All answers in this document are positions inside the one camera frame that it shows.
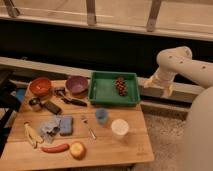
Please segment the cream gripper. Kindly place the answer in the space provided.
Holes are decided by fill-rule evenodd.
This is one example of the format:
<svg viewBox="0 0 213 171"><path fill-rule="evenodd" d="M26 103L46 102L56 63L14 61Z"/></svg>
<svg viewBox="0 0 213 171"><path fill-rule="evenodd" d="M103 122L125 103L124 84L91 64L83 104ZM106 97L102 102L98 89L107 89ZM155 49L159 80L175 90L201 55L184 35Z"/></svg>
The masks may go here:
<svg viewBox="0 0 213 171"><path fill-rule="evenodd" d="M174 73L168 70L158 68L155 73L151 76L151 78L147 79L144 82L143 87L149 88L154 84L163 87L163 97L169 98L173 92L172 82L174 80Z"/></svg>

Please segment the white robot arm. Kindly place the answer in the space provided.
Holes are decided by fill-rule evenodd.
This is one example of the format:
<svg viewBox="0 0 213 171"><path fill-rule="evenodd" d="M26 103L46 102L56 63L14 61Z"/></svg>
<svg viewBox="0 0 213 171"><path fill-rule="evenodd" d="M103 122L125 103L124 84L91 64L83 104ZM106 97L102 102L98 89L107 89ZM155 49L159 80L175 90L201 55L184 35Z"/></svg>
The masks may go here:
<svg viewBox="0 0 213 171"><path fill-rule="evenodd" d="M144 83L145 88L160 86L162 96L168 98L177 74L204 88L188 112L178 171L213 171L213 63L193 60L187 46L164 49L156 61L158 68Z"/></svg>

